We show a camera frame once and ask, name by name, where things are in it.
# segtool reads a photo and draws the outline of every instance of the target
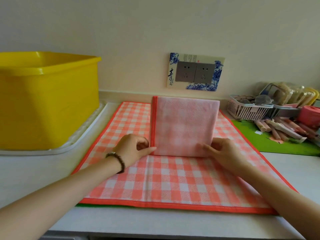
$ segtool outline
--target pink gingham cloth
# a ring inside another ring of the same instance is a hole
[[[198,143],[211,144],[219,101],[154,96],[150,144],[153,155],[205,157]]]
[[[150,108],[150,104],[123,102],[73,173],[104,158],[128,133],[148,138]],[[222,113],[214,137],[232,139],[252,165],[294,189]],[[102,182],[80,203],[276,214],[242,179],[212,159],[197,157],[143,157],[124,173]]]

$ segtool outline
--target pink folded towel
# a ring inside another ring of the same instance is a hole
[[[219,101],[158,97],[152,99],[150,144],[154,155],[205,157],[197,143],[211,144]]]

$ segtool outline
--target blue and white floral pattern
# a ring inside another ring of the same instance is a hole
[[[177,64],[179,61],[178,57],[179,57],[178,53],[170,53],[170,65]]]
[[[218,87],[218,83],[220,80],[222,67],[223,67],[223,65],[221,64],[221,61],[219,60],[215,61],[215,65],[216,65],[216,68],[214,69],[214,74],[211,80],[211,84],[191,83],[186,87],[186,89],[215,92]]]

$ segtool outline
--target green cutting board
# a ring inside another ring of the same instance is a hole
[[[306,140],[302,143],[293,143],[288,141],[283,144],[279,144],[278,142],[269,139],[271,133],[263,132],[261,135],[255,133],[260,130],[251,121],[240,122],[232,120],[232,123],[259,152],[320,156],[320,147],[310,141]]]

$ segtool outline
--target white countertop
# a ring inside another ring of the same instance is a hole
[[[69,175],[118,105],[108,103],[91,131],[69,152],[49,156],[0,156],[0,208]],[[319,157],[262,154],[298,192],[320,204]],[[176,236],[184,239],[302,239],[290,224],[277,216],[122,207],[74,207],[50,230],[162,235],[162,238]]]

